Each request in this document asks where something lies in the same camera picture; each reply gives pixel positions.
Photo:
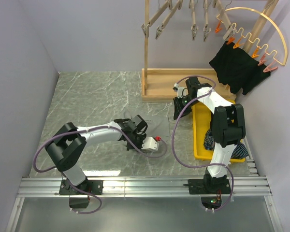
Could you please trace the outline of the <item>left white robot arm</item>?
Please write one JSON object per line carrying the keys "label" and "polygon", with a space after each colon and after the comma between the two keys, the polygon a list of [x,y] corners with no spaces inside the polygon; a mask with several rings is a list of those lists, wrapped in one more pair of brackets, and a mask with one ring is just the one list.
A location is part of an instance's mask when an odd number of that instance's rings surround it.
{"label": "left white robot arm", "polygon": [[77,164],[83,150],[91,145],[117,141],[127,142],[127,150],[141,150],[147,128],[148,124],[139,115],[87,128],[66,123],[55,134],[53,141],[45,146],[45,150],[55,167],[70,181],[70,187],[76,194],[92,193],[92,184]]}

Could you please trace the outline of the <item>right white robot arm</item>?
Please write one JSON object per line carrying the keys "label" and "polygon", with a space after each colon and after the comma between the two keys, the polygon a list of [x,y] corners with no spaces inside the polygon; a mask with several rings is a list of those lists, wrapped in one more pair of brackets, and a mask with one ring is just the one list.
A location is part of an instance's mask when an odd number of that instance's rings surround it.
{"label": "right white robot arm", "polygon": [[200,194],[232,193],[233,185],[227,179],[228,165],[234,150],[246,135],[244,109],[232,104],[215,92],[215,84],[202,84],[199,76],[184,77],[185,87],[174,84],[174,120],[192,111],[192,106],[202,103],[211,112],[210,129],[214,139],[214,151],[201,183],[193,186],[193,192]]}

